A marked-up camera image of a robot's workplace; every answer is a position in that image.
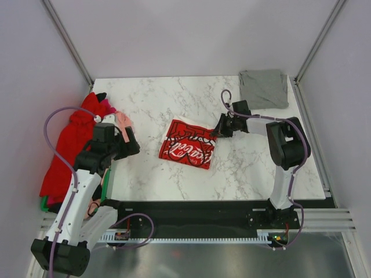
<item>white wall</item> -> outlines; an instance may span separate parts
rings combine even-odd
[[[371,263],[371,1],[348,1],[302,80],[340,204]]]
[[[336,0],[51,0],[94,78],[296,75]]]
[[[39,0],[0,4],[0,277],[24,277],[41,224],[38,197],[52,153],[43,122],[78,105],[88,85]],[[67,114],[52,120],[53,142]]]

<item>table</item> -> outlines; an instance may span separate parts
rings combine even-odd
[[[174,116],[215,126],[226,110],[223,89],[239,100],[238,76],[97,79],[93,91],[107,92],[112,106],[127,114],[141,146],[140,153],[114,162],[108,197],[116,200],[262,200],[270,197],[275,165],[268,141],[237,132],[218,139],[209,170],[158,158],[161,137]],[[300,113],[288,80],[287,109],[261,109],[253,114],[289,118]],[[313,154],[299,171],[295,199],[324,199]]]

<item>white table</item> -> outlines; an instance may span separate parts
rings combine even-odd
[[[268,141],[257,134],[236,133],[218,139],[209,170],[158,158],[161,137],[175,115],[215,126],[225,108],[220,92],[239,100],[238,76],[97,79],[93,91],[107,92],[112,106],[134,124],[138,155],[114,162],[110,198],[116,200],[261,200],[270,197],[275,165]],[[287,109],[254,114],[301,119],[288,80]],[[299,171],[295,199],[324,199],[313,155]]]

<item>gray floor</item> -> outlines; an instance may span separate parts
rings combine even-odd
[[[274,252],[232,244],[149,244],[119,251],[104,248],[93,252],[81,277],[349,278],[354,274],[340,234],[303,234],[292,248]]]

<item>gray cloth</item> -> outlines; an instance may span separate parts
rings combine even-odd
[[[278,69],[241,71],[239,92],[241,100],[247,100],[250,109],[287,108],[287,75]]]

